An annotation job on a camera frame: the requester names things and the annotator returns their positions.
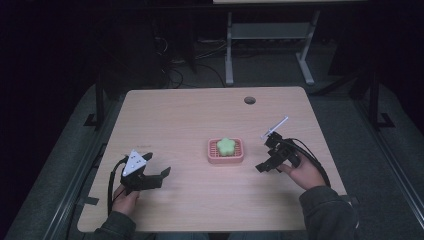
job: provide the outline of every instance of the white tag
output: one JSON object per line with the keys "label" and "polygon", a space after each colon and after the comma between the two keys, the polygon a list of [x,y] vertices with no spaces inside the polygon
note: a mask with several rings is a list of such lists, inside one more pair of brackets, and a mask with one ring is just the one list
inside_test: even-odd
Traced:
{"label": "white tag", "polygon": [[125,165],[124,171],[122,172],[122,176],[126,177],[131,173],[137,171],[138,169],[145,166],[147,163],[146,159],[144,159],[137,151],[134,149],[131,151],[130,156],[128,157],[127,165]]}

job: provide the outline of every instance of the hole in table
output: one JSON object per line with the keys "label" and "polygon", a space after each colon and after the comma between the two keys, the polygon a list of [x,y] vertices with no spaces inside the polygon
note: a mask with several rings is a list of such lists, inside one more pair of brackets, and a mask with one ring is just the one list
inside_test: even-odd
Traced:
{"label": "hole in table", "polygon": [[256,99],[254,97],[245,97],[244,102],[246,104],[252,105],[252,104],[255,104]]}

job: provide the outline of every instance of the table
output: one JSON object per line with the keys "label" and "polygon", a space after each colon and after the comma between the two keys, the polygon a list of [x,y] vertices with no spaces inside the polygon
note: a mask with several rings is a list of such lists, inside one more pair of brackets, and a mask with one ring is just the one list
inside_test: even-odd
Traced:
{"label": "table", "polygon": [[[246,97],[256,102],[246,104]],[[255,168],[269,157],[260,136],[284,115],[289,119],[277,132],[303,141],[321,161],[333,189],[345,195],[302,88],[137,90],[126,96],[90,190],[89,197],[99,201],[85,204],[78,229],[92,232],[106,220],[109,173],[132,149],[153,152],[147,175],[172,167],[162,188],[141,193],[132,216],[137,231],[304,229],[298,202],[304,190],[284,173]],[[243,141],[242,163],[208,162],[208,140],[223,137]],[[114,188],[118,185],[119,176]]]}
{"label": "table", "polygon": [[[215,4],[249,4],[249,3],[328,3],[355,2],[366,0],[214,0]],[[296,60],[302,71],[306,84],[313,85],[315,81],[306,63],[306,56],[315,33],[320,15],[315,10],[309,22],[296,23],[233,23],[232,13],[228,13],[227,24],[227,55],[225,56],[225,83],[234,84],[231,46],[233,39],[304,39],[302,50],[296,53]]]}

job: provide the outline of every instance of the hand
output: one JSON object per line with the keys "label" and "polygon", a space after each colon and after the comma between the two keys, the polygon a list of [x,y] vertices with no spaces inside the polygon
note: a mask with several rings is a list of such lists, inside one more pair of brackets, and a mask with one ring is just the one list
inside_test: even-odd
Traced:
{"label": "hand", "polygon": [[300,164],[297,168],[290,167],[283,163],[278,166],[277,169],[287,173],[297,185],[305,190],[317,186],[325,186],[325,181],[321,173],[312,165],[309,159],[300,152],[296,152],[296,154],[300,159]]}
{"label": "hand", "polygon": [[135,208],[135,204],[139,197],[139,191],[132,191],[130,194],[125,195],[125,187],[121,184],[113,193],[113,202],[112,211],[120,212],[129,216]]}

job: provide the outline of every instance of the white marker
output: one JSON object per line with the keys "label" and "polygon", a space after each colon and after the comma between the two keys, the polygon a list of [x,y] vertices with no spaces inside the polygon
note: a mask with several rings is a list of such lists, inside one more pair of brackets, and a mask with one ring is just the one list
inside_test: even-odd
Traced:
{"label": "white marker", "polygon": [[283,125],[283,123],[284,123],[285,121],[287,121],[287,119],[289,119],[289,117],[284,116],[284,119],[283,119],[283,120],[281,120],[279,123],[277,123],[277,125],[275,125],[274,127],[270,128],[270,129],[268,130],[268,132],[266,132],[264,135],[262,135],[262,136],[261,136],[261,139],[262,139],[262,140],[264,140],[264,139],[265,139],[265,137],[269,136],[271,133],[273,133],[275,130],[277,130],[277,128],[278,128],[278,127],[280,127],[281,125]]}

